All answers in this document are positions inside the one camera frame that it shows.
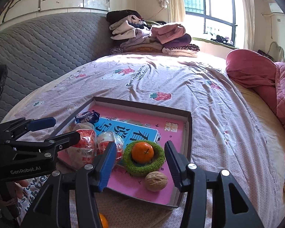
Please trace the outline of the person's left hand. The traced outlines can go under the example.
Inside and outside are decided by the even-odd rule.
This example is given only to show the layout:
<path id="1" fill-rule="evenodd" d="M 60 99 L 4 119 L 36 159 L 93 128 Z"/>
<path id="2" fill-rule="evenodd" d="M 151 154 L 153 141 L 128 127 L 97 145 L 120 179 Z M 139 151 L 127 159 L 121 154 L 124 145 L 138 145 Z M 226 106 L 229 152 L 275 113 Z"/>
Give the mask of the person's left hand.
<path id="1" fill-rule="evenodd" d="M 23 197 L 22 189 L 27 187 L 28 184 L 27 180 L 0 182 L 0 214 L 7 220 L 18 218 L 17 203 Z"/>

